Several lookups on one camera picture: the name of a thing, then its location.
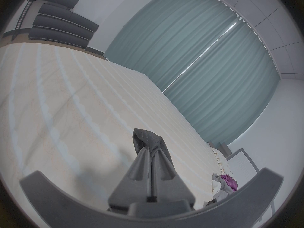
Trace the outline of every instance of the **pillow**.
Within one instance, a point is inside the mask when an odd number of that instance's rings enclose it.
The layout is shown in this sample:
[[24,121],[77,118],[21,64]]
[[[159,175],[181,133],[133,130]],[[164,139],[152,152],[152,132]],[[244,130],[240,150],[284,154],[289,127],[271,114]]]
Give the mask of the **pillow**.
[[217,150],[217,149],[215,149],[215,148],[212,148],[212,147],[211,147],[211,149],[213,150],[214,155],[215,155],[215,157],[216,157],[216,159],[218,161],[219,167],[221,168],[222,175],[229,175],[229,176],[231,176],[234,179],[234,176],[233,176],[233,173],[230,170],[228,161],[223,156],[222,152],[219,151],[219,150]]

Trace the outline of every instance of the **purple cloth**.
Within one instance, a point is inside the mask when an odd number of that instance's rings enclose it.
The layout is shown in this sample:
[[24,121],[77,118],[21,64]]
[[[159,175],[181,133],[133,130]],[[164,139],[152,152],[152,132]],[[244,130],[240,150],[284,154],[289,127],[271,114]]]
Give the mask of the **purple cloth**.
[[227,185],[229,187],[231,187],[231,189],[233,191],[236,191],[238,189],[237,188],[237,186],[238,186],[237,182],[231,176],[229,176],[229,175],[221,175],[220,177],[226,181]]

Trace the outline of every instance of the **clothes pile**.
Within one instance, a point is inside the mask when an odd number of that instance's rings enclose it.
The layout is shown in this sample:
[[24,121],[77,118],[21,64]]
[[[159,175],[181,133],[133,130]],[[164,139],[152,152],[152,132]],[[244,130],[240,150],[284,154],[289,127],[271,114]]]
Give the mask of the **clothes pile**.
[[229,175],[220,175],[217,174],[212,175],[212,195],[213,200],[209,201],[207,205],[211,203],[216,203],[228,195],[233,194],[233,192],[237,191],[237,182]]

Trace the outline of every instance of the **mattress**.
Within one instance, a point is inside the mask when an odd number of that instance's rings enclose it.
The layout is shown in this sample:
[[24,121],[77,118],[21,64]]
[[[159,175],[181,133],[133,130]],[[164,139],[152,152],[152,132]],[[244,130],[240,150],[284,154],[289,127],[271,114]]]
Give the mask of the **mattress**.
[[40,170],[106,210],[136,157],[134,128],[163,137],[196,209],[212,199],[212,174],[221,174],[213,151],[146,75],[69,48],[11,44],[0,48],[0,89],[1,176],[40,227],[20,178]]

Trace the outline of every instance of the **curtain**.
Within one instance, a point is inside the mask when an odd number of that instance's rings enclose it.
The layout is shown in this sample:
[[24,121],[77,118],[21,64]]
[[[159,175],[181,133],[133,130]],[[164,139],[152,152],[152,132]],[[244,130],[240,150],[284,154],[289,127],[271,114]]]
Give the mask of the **curtain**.
[[214,144],[240,136],[280,79],[252,28],[218,0],[153,0],[123,27],[105,56],[146,74]]

